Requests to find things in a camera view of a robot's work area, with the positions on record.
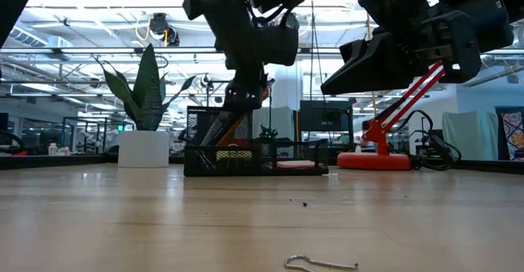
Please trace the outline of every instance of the metal hook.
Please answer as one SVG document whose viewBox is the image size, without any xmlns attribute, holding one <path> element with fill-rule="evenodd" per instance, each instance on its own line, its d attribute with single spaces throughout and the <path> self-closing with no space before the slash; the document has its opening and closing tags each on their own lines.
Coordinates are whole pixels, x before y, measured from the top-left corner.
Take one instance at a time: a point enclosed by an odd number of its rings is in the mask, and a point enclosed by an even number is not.
<svg viewBox="0 0 524 272">
<path fill-rule="evenodd" d="M 358 263 L 356 263 L 353 266 L 350 266 L 350 265 L 338 265 L 338 264 L 333 264 L 333 263 L 326 263 L 326 262 L 322 262 L 322 261 L 311 260 L 310 258 L 308 258 L 307 256 L 304 256 L 304 255 L 290 256 L 284 262 L 284 267 L 286 269 L 291 269 L 291 270 L 300 270 L 300 271 L 304 271 L 304 272 L 315 272 L 315 271 L 313 271 L 311 269 L 308 269 L 306 267 L 303 267 L 303 266 L 291 265 L 290 263 L 292 261 L 294 261 L 294 260 L 304 260 L 304 261 L 310 263 L 311 265 L 318 265 L 318 266 L 322 266 L 322 267 L 334 268 L 334 269 L 339 269 L 339 270 L 354 271 L 354 270 L 358 270 L 359 269 L 359 264 Z"/>
</svg>

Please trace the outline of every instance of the white planter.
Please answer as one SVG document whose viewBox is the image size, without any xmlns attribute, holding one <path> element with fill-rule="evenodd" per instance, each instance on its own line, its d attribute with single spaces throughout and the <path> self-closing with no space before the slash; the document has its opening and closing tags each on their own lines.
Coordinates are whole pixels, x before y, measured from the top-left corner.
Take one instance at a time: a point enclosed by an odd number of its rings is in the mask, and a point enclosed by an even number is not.
<svg viewBox="0 0 524 272">
<path fill-rule="evenodd" d="M 169 134 L 129 131 L 119 135 L 118 167 L 160 168 L 169 165 Z"/>
</svg>

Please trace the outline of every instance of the snake plant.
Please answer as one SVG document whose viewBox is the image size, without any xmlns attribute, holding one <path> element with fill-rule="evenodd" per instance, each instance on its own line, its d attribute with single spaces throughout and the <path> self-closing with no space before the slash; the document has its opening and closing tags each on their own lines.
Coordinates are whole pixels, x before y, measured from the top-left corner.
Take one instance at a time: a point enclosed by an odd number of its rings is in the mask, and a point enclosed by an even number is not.
<svg viewBox="0 0 524 272">
<path fill-rule="evenodd" d="M 104 65 L 99 60 L 97 61 L 104 70 L 109 90 L 124 103 L 125 113 L 135 122 L 138 130 L 156 131 L 170 103 L 181 92 L 191 87 L 195 78 L 193 76 L 186 79 L 180 91 L 171 99 L 165 101 L 165 76 L 167 74 L 160 77 L 158 65 L 156 64 L 155 50 L 151 44 L 147 46 L 142 54 L 133 90 L 129 87 L 125 76 L 109 62 L 104 63 L 111 66 L 114 73 L 106 70 Z"/>
</svg>

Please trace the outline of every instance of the white bottle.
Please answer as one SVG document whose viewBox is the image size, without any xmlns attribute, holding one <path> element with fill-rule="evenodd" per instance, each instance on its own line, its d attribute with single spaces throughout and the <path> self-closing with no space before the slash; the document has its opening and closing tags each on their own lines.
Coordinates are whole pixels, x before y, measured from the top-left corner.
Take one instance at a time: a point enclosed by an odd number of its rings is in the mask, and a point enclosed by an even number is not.
<svg viewBox="0 0 524 272">
<path fill-rule="evenodd" d="M 58 147 L 56 146 L 56 143 L 51 143 L 51 145 L 49 145 L 49 148 L 47 149 L 47 154 L 49 156 L 55 156 L 57 152 Z"/>
</svg>

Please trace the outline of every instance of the wooden tabletop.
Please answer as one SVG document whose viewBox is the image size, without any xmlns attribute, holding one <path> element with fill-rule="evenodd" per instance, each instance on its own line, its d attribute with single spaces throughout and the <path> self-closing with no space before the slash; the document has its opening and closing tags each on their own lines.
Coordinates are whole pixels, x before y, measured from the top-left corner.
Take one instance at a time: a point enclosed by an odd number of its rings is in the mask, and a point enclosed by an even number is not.
<svg viewBox="0 0 524 272">
<path fill-rule="evenodd" d="M 0 271 L 269 272 L 294 254 L 362 272 L 523 271 L 523 176 L 332 173 L 0 171 Z"/>
</svg>

